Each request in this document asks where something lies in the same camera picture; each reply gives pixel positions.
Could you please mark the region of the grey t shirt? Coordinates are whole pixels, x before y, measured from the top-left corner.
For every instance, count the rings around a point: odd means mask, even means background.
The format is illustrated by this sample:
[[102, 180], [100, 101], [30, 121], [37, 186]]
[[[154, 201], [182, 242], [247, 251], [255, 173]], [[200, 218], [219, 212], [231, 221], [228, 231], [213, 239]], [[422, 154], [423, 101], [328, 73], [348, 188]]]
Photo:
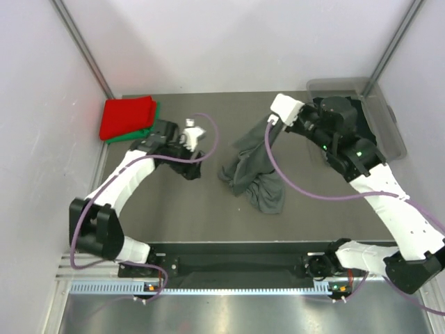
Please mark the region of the grey t shirt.
[[218, 171], [234, 196], [244, 195], [263, 214], [280, 214], [284, 208], [285, 185], [266, 151], [265, 133], [268, 116], [236, 140], [236, 154]]

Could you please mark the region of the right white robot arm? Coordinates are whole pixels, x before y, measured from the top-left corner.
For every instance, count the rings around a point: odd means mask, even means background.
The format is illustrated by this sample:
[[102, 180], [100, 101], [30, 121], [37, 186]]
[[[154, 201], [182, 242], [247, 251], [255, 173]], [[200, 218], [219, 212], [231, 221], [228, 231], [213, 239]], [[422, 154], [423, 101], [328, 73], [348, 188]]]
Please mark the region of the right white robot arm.
[[357, 109], [345, 97], [326, 97], [312, 106], [285, 96], [272, 106], [293, 132], [324, 151], [328, 165], [363, 195], [396, 242], [395, 246], [363, 244], [350, 239], [332, 242], [324, 256], [326, 270], [341, 275], [360, 269], [386, 277], [406, 294], [415, 293], [444, 270], [444, 233], [408, 204], [376, 144], [359, 134]]

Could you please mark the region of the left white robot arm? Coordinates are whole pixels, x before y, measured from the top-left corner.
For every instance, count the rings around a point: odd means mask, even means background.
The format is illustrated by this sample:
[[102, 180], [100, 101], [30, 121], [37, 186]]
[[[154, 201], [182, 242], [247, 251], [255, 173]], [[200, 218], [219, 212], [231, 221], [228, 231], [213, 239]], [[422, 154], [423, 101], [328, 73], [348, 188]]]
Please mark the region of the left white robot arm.
[[142, 181], [162, 164], [187, 180], [200, 177], [203, 152], [197, 145], [205, 130], [192, 119], [184, 129], [159, 120], [147, 137], [135, 140], [106, 181], [85, 198], [75, 198], [69, 207], [71, 251], [81, 251], [103, 260], [133, 262], [143, 276], [150, 276], [158, 260], [148, 244], [125, 236], [120, 213]]

